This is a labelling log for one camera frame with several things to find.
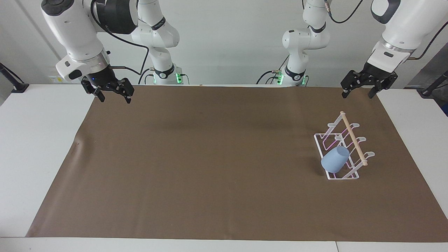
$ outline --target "wall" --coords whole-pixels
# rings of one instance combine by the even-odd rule
[[[29,82],[42,82],[50,72],[54,72],[53,65],[58,61],[57,58],[65,55],[64,48],[46,26],[40,12],[40,1],[8,0],[7,2],[11,2],[9,5],[15,3],[22,8],[20,15],[25,17],[25,21],[22,18],[15,18],[16,13],[12,14],[9,10],[1,8],[1,24],[9,26],[12,20],[15,20],[14,25],[19,26],[19,30],[27,29],[27,32],[11,34],[16,41],[26,36],[33,37],[31,41],[21,41],[11,48],[17,52],[27,46],[39,47],[39,52],[35,49],[25,50],[20,58],[14,59],[9,56],[7,60],[18,68],[28,62],[27,66],[18,70],[18,74]],[[334,0],[332,3],[334,18],[344,19],[357,3],[358,0]],[[384,30],[384,26],[371,16],[370,3],[371,0],[364,1],[352,19],[345,24],[327,22],[332,35],[329,46],[308,52],[309,85],[338,87],[349,70],[361,70]],[[181,35],[179,46],[170,49],[172,58],[195,84],[255,83],[265,71],[277,69],[287,56],[288,53],[281,43],[283,33],[292,28],[306,27],[302,19],[301,3],[296,0],[275,3],[268,0],[160,0],[160,4],[167,20]],[[435,31],[428,36],[423,45],[427,44],[434,33]],[[43,36],[35,39],[34,36],[39,34]],[[122,43],[105,33],[99,34],[99,37],[105,48],[112,52],[110,57],[113,65],[127,65],[140,70],[144,49]],[[442,48],[447,37],[448,29],[440,34],[423,59],[402,65],[397,70],[400,77],[394,86],[404,87]],[[29,66],[31,63],[25,55],[31,58],[32,64],[40,73],[27,72],[31,68]],[[132,83],[137,83],[137,75],[123,70],[116,72],[118,77],[128,77]]]

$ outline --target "brown tablecloth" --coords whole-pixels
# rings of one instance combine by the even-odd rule
[[[129,105],[106,94],[27,236],[448,242],[445,215],[367,91],[152,86]],[[376,153],[353,181],[327,180],[313,138],[341,110]]]

